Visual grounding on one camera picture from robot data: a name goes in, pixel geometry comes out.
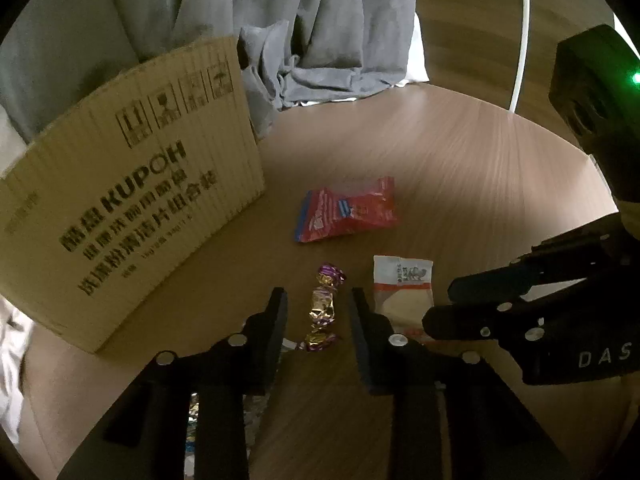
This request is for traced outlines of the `white cake packet with label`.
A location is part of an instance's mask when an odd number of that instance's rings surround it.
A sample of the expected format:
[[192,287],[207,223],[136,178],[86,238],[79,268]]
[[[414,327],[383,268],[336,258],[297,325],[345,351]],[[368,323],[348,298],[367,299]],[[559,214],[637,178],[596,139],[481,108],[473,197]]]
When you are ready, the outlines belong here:
[[425,344],[422,320],[434,307],[431,260],[397,256],[373,257],[374,310],[384,315],[396,333]]

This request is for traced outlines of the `brown cardboard box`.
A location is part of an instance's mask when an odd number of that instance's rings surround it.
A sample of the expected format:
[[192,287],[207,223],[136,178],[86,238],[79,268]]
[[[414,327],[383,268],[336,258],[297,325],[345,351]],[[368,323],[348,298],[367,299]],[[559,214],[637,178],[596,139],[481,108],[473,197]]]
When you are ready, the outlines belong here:
[[96,352],[265,188],[232,37],[128,70],[1,179],[1,293]]

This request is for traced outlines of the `grey blanket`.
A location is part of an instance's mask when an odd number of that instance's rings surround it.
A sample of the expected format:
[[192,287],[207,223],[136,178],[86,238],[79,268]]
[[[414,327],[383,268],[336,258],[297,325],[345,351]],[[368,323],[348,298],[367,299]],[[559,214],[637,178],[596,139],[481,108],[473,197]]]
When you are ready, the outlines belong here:
[[358,99],[406,76],[416,0],[1,0],[1,106],[25,140],[101,84],[232,36],[250,114]]

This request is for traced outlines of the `red blue snack bag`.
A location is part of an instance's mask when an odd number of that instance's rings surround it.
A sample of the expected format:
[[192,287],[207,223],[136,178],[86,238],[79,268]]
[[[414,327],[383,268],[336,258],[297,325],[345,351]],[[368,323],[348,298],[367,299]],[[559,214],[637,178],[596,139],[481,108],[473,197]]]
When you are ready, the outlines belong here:
[[391,228],[397,222],[393,177],[347,182],[305,195],[294,238],[297,243],[313,243]]

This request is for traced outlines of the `gold purple candy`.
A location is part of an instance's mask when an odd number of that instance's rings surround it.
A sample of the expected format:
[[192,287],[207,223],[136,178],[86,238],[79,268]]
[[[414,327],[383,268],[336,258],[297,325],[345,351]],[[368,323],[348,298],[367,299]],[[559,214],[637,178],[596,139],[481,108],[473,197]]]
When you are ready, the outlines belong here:
[[344,272],[331,263],[323,263],[317,272],[318,285],[311,292],[308,318],[310,329],[299,348],[316,352],[329,348],[337,340],[332,330],[336,320],[335,300],[338,291],[345,283]]

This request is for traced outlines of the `white pillow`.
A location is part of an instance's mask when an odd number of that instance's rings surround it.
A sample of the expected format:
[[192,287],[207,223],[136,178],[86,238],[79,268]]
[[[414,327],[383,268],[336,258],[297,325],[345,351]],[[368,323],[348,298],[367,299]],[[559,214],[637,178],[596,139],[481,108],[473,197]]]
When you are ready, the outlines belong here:
[[[26,144],[11,124],[4,108],[0,118],[0,166],[5,172],[26,150]],[[32,338],[34,322],[1,297],[1,428],[12,444],[20,440],[18,430],[24,396],[21,371]]]

